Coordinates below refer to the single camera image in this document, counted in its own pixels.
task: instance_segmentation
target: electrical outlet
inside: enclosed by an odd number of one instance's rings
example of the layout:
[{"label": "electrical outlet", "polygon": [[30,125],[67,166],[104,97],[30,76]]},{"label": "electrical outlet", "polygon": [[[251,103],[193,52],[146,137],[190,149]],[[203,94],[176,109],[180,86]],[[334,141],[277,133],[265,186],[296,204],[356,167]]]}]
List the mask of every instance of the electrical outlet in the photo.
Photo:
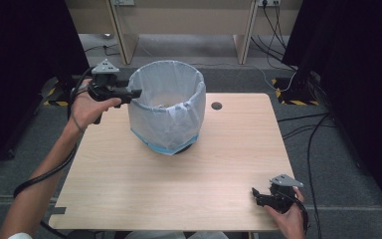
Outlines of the electrical outlet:
[{"label": "electrical outlet", "polygon": [[[259,6],[263,7],[263,1],[264,0],[260,0],[259,1]],[[276,7],[276,6],[281,6],[281,0],[266,0],[268,2],[268,4],[266,5],[266,7]]]},{"label": "electrical outlet", "polygon": [[115,6],[134,6],[134,0],[111,0],[112,4]]}]

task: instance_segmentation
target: power strip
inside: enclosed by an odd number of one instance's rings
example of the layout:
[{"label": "power strip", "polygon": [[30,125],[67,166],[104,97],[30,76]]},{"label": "power strip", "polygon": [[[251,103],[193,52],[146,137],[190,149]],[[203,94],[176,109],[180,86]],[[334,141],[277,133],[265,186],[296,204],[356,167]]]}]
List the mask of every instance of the power strip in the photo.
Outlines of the power strip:
[{"label": "power strip", "polygon": [[[263,7],[263,1],[264,0],[260,0],[259,1],[259,6]],[[266,7],[276,7],[276,6],[281,6],[281,0],[266,0],[268,2],[268,4],[266,5]]]}]

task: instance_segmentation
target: black curtain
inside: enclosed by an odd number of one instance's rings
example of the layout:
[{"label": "black curtain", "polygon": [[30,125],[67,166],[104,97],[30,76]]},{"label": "black curtain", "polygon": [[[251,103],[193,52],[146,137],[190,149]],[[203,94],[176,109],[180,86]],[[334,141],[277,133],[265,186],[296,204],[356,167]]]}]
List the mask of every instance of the black curtain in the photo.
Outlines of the black curtain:
[{"label": "black curtain", "polygon": [[327,11],[320,2],[344,4],[311,70],[331,102],[359,160],[382,190],[382,2],[304,0],[284,62],[300,66]]},{"label": "black curtain", "polygon": [[0,1],[0,152],[48,79],[69,88],[88,67],[65,1]]}]

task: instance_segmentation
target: light blue bag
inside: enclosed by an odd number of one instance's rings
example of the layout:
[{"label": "light blue bag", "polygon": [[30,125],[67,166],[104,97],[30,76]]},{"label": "light blue bag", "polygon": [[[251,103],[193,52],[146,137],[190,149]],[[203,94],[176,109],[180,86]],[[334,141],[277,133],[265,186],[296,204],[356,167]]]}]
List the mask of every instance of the light blue bag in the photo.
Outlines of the light blue bag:
[{"label": "light blue bag", "polygon": [[142,89],[128,105],[131,130],[151,149],[172,155],[198,138],[206,108],[206,85],[194,67],[159,61],[138,69],[129,90]]}]

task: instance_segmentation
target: floor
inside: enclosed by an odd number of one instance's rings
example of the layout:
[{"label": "floor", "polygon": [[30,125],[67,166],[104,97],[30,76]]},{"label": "floor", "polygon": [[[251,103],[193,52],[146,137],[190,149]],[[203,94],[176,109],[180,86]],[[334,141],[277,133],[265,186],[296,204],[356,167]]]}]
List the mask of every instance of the floor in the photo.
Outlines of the floor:
[{"label": "floor", "polygon": [[[293,72],[278,61],[268,59],[265,53],[257,50],[255,44],[250,46],[247,63],[239,65],[230,36],[143,35],[128,66],[122,64],[113,36],[80,35],[80,38],[91,66],[107,58],[114,65],[122,67],[128,75],[136,68],[154,61],[177,60],[193,65],[203,73],[207,79],[208,92],[268,94],[278,120],[327,112],[322,104],[318,107],[280,104],[272,90],[272,79],[277,76],[290,78]],[[272,37],[261,39],[268,44]],[[272,49],[284,51],[278,41],[273,42]],[[44,96],[54,81],[50,79],[44,85]],[[65,113],[62,107],[40,106],[17,144],[16,157],[0,161],[0,225],[11,204],[13,189],[28,178],[31,170],[46,155],[66,121]],[[295,178],[306,185],[303,191],[306,197],[304,204],[311,225],[307,238],[319,238],[318,223],[314,220],[309,168],[322,238],[382,238],[382,193],[374,179],[357,167],[333,118],[327,119],[316,132],[309,154],[311,166],[308,167],[308,139],[318,121],[319,118],[307,118],[279,123]],[[61,188],[62,184],[51,200],[50,209],[55,205]],[[107,232],[105,238],[112,236],[112,232]],[[230,239],[239,238],[237,234],[229,232],[228,236]],[[257,236],[283,238],[278,232],[264,232]],[[36,238],[56,237],[40,229]]]}]

